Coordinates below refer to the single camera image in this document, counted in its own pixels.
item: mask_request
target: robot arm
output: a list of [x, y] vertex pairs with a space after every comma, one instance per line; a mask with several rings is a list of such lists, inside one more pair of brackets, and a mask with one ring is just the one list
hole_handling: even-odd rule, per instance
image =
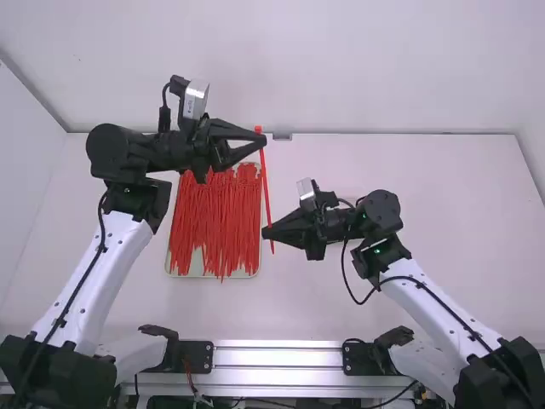
[[299, 181], [297, 188], [300, 207], [263, 228], [263, 238], [305, 250], [308, 260], [323, 260], [328, 244], [346, 246], [351, 239], [361, 239], [350, 251], [359, 277], [407, 311], [434, 342], [430, 348], [410, 336], [409, 342], [404, 337], [403, 342], [388, 344], [397, 371], [421, 381], [455, 407], [545, 404], [539, 353], [524, 338], [508, 342], [478, 322], [422, 271], [399, 241], [403, 222], [394, 193], [376, 190], [358, 199], [355, 207], [340, 209], [335, 193], [321, 192], [314, 180]]
[[[99, 227], [60, 295], [25, 338], [7, 336], [0, 367], [16, 396], [46, 407], [95, 408], [113, 387], [146, 368], [181, 365], [178, 334], [154, 325], [100, 346], [102, 327], [136, 257], [157, 232], [169, 206], [171, 183], [147, 177], [157, 171], [191, 170], [205, 183], [267, 144], [267, 138], [204, 112], [208, 84], [173, 76], [164, 90], [180, 97], [178, 126], [160, 109], [159, 130], [143, 135], [113, 124], [89, 133], [91, 174], [107, 190], [98, 206]], [[231, 148], [228, 141], [247, 141]]]

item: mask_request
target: white table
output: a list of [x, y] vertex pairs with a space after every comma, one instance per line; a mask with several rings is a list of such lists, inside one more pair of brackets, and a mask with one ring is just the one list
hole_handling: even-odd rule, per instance
[[[89, 174], [85, 135], [69, 135], [0, 312], [4, 331], [25, 335], [77, 264], [96, 226], [102, 181]], [[354, 198], [395, 192], [400, 233], [426, 272], [462, 306], [506, 338], [545, 342], [542, 274], [545, 211], [512, 135], [294, 135], [266, 149], [276, 220], [298, 205], [295, 182]], [[177, 181], [174, 173], [158, 175]], [[175, 186], [171, 204], [174, 203]], [[363, 308], [342, 283], [340, 246], [325, 260], [263, 243], [253, 279], [172, 278], [164, 272], [171, 205], [129, 273], [106, 323], [105, 340], [153, 323], [208, 339], [374, 339], [397, 325], [416, 328], [375, 295]], [[359, 297], [370, 288], [352, 270]]]

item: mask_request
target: white wall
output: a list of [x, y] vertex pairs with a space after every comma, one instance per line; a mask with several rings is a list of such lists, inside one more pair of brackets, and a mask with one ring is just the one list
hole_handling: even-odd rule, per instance
[[154, 130], [172, 73], [266, 130], [519, 135], [545, 193], [541, 0], [222, 0], [0, 5], [0, 49], [71, 130]]
[[0, 60], [0, 305], [4, 301], [66, 132]]

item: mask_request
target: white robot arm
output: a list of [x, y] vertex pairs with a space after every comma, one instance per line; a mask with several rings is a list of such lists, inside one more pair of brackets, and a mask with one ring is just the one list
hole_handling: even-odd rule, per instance
[[[167, 89], [180, 97], [177, 131], [170, 130]], [[169, 206], [171, 183], [146, 175], [191, 170], [197, 182], [205, 183], [210, 168], [227, 170], [267, 144], [264, 135], [209, 118], [204, 112], [208, 89], [207, 83], [174, 75], [163, 88], [157, 134], [113, 124], [89, 133], [91, 175], [107, 186], [98, 205], [99, 227], [65, 288], [30, 334], [9, 335], [0, 345], [0, 367], [16, 392], [11, 407], [27, 402], [65, 409], [103, 407], [115, 385], [138, 372], [183, 369], [185, 351], [197, 342], [181, 341], [175, 331], [143, 325], [119, 342], [99, 345], [99, 340], [127, 273]], [[231, 148], [230, 140], [248, 143]], [[198, 344], [204, 351], [212, 349], [210, 343]]]

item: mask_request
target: black cable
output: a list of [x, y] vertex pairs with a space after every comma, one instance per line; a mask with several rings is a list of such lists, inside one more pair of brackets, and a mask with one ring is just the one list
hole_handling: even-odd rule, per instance
[[106, 243], [106, 228], [104, 227], [104, 219], [102, 218], [102, 205], [104, 204], [104, 201], [106, 200], [108, 193], [109, 193], [109, 189], [104, 192], [104, 194], [100, 197], [100, 200], [99, 200], [98, 216], [99, 216], [99, 224], [100, 224], [100, 244], [96, 250], [96, 254], [93, 257], [93, 260], [91, 260], [91, 263], [89, 264], [89, 266], [87, 267], [87, 270], [85, 270], [85, 273], [83, 273], [82, 278], [77, 283], [76, 288], [70, 295], [70, 298], [68, 299], [68, 302], [66, 303], [65, 307], [62, 309], [62, 312], [60, 313], [59, 317], [54, 321], [55, 323], [53, 324], [53, 327], [49, 331], [48, 335], [45, 336], [43, 341], [38, 346], [36, 353], [32, 356], [32, 359], [29, 362], [28, 367], [26, 368], [26, 371], [20, 380], [20, 386], [15, 393], [14, 402], [13, 402], [13, 405], [11, 405], [11, 407], [16, 408], [19, 405], [20, 400], [22, 399], [24, 393], [26, 392], [26, 387], [28, 386], [28, 380], [30, 379], [31, 374], [34, 371], [34, 367], [36, 366], [40, 355], [45, 350], [46, 346], [49, 343], [49, 340], [51, 339], [51, 337], [53, 337], [53, 335], [59, 328], [60, 324], [64, 321], [64, 318], [70, 311], [70, 307], [74, 303], [74, 300], [76, 299], [77, 294], [82, 289], [83, 283], [89, 277], [91, 270], [95, 266], [96, 262], [98, 262], [100, 255], [106, 248], [106, 244], [105, 244]]
[[342, 251], [341, 251], [341, 271], [342, 271], [342, 279], [344, 280], [344, 285], [346, 286], [347, 290], [348, 290], [348, 294], [350, 295], [350, 298], [352, 298], [352, 300], [358, 304], [358, 305], [364, 305], [370, 298], [371, 296], [375, 293], [376, 291], [376, 288], [373, 287], [373, 289], [371, 291], [369, 291], [369, 293], [365, 296], [365, 298], [362, 300], [362, 301], [358, 301], [356, 299], [356, 297], [354, 296], [353, 292], [352, 292], [352, 289], [350, 288], [350, 285], [348, 284], [348, 280], [347, 280], [347, 273], [344, 269], [344, 253], [347, 249], [347, 244], [348, 244], [348, 239], [347, 237], [345, 237], [344, 239], [344, 242], [342, 243]]
[[349, 208], [355, 209], [354, 205], [352, 203], [350, 203], [348, 200], [341, 199], [341, 198], [337, 198], [337, 200], [339, 200], [340, 203], [344, 203]]
[[244, 400], [247, 401], [254, 401], [254, 402], [261, 402], [261, 403], [268, 403], [269, 405], [276, 405], [281, 407], [288, 407], [290, 409], [295, 409], [295, 405], [287, 405], [285, 403], [275, 402], [274, 400], [266, 400], [261, 398], [244, 398]]
[[169, 107], [167, 105], [167, 89], [169, 88], [169, 86], [170, 82], [167, 82], [163, 87], [163, 91], [161, 92], [161, 96], [163, 97], [163, 107]]
[[235, 403], [233, 403], [232, 405], [229, 406], [229, 409], [234, 409], [235, 407], [238, 406], [238, 404], [240, 402], [242, 402], [244, 400], [244, 398], [238, 398], [237, 400], [235, 400]]
[[135, 374], [135, 395], [140, 399], [140, 392], [138, 391], [138, 374]]
[[[376, 409], [377, 407], [383, 407], [385, 405], [389, 405], [390, 403], [392, 403], [393, 401], [399, 399], [401, 396], [403, 396], [403, 394], [405, 392], [407, 392], [408, 390], [410, 390], [413, 386], [415, 386], [416, 384], [418, 383], [418, 381], [412, 381], [411, 383], [409, 383], [407, 386], [405, 386], [403, 388], [403, 390], [401, 392], [399, 392], [397, 395], [395, 396], [392, 396], [390, 399], [386, 400], [385, 402], [382, 402], [382, 403], [379, 403], [378, 405], [373, 405], [373, 406], [361, 406], [360, 409]], [[337, 404], [337, 405], [333, 405], [333, 407], [335, 409], [357, 409], [356, 407], [346, 407], [346, 406], [342, 406], [340, 404]]]

